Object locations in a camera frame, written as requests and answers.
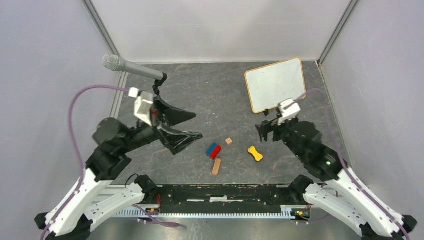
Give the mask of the yellow bone-shaped eraser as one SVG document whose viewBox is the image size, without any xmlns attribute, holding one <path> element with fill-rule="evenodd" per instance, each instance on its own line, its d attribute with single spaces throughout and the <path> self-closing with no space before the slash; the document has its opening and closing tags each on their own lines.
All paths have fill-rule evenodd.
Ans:
<svg viewBox="0 0 424 240">
<path fill-rule="evenodd" d="M 249 147 L 247 152 L 254 158 L 256 162 L 260 162 L 264 159 L 264 156 L 258 152 L 255 146 Z"/>
</svg>

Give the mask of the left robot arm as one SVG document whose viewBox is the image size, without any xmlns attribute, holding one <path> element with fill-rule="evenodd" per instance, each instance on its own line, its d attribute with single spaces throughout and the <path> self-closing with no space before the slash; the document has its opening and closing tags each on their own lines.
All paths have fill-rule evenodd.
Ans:
<svg viewBox="0 0 424 240">
<path fill-rule="evenodd" d="M 157 186 L 147 175 L 141 175 L 121 192 L 99 203 L 93 202 L 131 163 L 127 156 L 129 152 L 160 141 L 176 155 L 202 138 L 201 133 L 174 128 L 195 118 L 195 113 L 171 106 L 159 96 L 152 100 L 138 97 L 134 111 L 138 118 L 134 127 L 128 127 L 113 117 L 98 124 L 92 136 L 97 148 L 85 163 L 83 180 L 75 183 L 73 190 L 56 208 L 35 217 L 37 227 L 49 232 L 48 239 L 85 240 L 99 225 L 121 210 L 156 200 Z"/>
</svg>

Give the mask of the white whiteboard wooden frame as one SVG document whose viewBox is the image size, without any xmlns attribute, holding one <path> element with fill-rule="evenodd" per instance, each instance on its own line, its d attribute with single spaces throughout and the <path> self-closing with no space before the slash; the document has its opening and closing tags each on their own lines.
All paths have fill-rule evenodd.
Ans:
<svg viewBox="0 0 424 240">
<path fill-rule="evenodd" d="M 299 57 L 280 61 L 244 73 L 251 110 L 260 114 L 277 107 L 286 99 L 306 93 L 302 60 Z"/>
</svg>

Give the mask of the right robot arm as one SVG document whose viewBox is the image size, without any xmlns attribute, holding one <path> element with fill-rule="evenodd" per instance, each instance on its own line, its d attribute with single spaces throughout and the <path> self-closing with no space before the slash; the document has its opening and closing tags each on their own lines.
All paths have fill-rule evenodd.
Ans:
<svg viewBox="0 0 424 240">
<path fill-rule="evenodd" d="M 261 141 L 272 133 L 303 163 L 310 175 L 338 193 L 327 193 L 310 178 L 300 175 L 289 186 L 289 199 L 295 204 L 316 206 L 350 227 L 363 240 L 408 240 L 417 225 L 411 215 L 402 215 L 383 203 L 358 178 L 338 153 L 321 141 L 315 124 L 297 118 L 278 124 L 264 120 L 257 124 Z"/>
</svg>

